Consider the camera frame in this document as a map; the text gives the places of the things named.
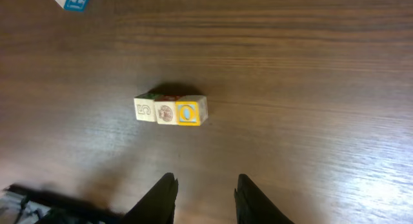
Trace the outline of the yellow letter O block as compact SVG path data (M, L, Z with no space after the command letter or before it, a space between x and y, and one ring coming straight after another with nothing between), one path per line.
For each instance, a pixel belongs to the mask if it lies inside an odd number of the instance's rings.
M207 97L201 95L183 96L176 101L177 124L200 126L208 119Z

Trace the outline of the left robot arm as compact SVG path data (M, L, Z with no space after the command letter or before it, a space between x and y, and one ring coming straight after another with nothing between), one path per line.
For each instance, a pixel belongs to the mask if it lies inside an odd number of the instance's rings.
M119 223L116 213L56 192L12 184L1 190L1 223Z

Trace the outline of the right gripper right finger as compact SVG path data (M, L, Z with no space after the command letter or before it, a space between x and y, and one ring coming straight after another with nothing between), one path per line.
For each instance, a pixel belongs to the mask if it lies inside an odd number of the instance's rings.
M246 174L240 174L238 177L234 199L238 224L293 223Z

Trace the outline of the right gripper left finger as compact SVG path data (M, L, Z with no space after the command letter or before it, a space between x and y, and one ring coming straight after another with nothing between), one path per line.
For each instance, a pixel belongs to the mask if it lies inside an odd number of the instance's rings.
M179 183L164 174L121 219L124 224L173 224Z

